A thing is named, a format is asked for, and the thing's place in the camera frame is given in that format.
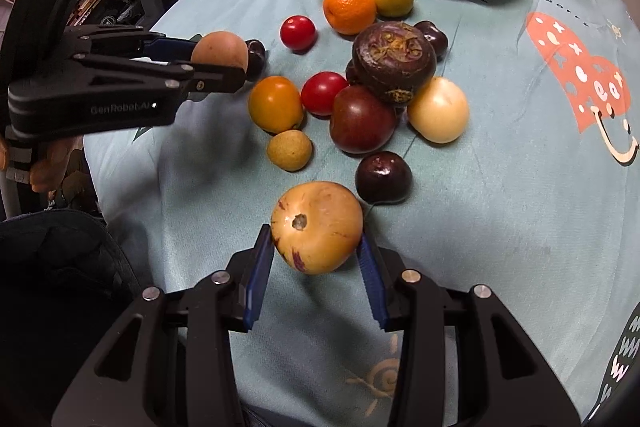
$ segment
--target table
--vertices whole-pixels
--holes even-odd
[[[302,87],[318,71],[343,71],[350,57],[350,42],[326,24],[321,3],[180,0],[155,29],[260,39],[269,51],[264,74]],[[278,38],[294,14],[319,31],[302,56]],[[386,149],[413,169],[412,196],[373,208],[367,219],[379,243],[440,285],[491,286],[585,416],[639,300],[632,137],[640,105],[632,96],[640,93],[640,33],[620,0],[415,0],[407,20],[424,19],[449,36],[438,74],[466,92],[470,123],[443,148],[402,124]],[[555,40],[562,53],[553,52]],[[143,283],[174,291],[225,266],[254,243],[293,185],[331,180],[354,190],[358,160],[334,147],[324,120],[306,123],[315,146],[306,169],[271,165],[269,136],[247,114],[250,89],[186,102],[170,127],[86,137],[104,217]],[[306,277],[276,258],[260,321],[231,341],[249,404],[315,426],[386,425],[401,339],[378,330],[353,259],[331,275]],[[447,348],[453,343],[447,331]],[[450,424],[455,360],[447,367]]]

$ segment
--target brown fruit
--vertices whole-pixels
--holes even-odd
[[[271,138],[267,156],[275,166],[284,171],[299,171],[309,162],[313,145],[306,134],[292,129]]]
[[[351,49],[359,83],[385,103],[403,106],[436,71],[436,54],[420,30],[380,22],[362,31]]]
[[[213,32],[205,35],[191,52],[191,62],[242,68],[249,65],[246,43],[230,32]]]

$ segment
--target yellow tomato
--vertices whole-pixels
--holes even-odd
[[[284,76],[268,76],[249,95],[251,120],[267,132],[296,129],[305,116],[296,85]]]

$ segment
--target red cherry tomato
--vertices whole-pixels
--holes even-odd
[[[309,49],[316,42],[316,36],[316,27],[311,19],[303,15],[289,17],[280,27],[280,40],[287,48],[296,52]]]
[[[334,107],[334,98],[349,83],[341,74],[333,71],[316,73],[302,87],[302,105],[316,116],[329,116]]]

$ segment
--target orange tomato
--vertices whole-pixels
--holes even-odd
[[[376,21],[375,0],[324,0],[329,26],[342,35],[356,35]]]
[[[249,95],[249,116],[261,129],[278,134],[296,129],[305,116],[296,85],[284,76],[268,76]]]

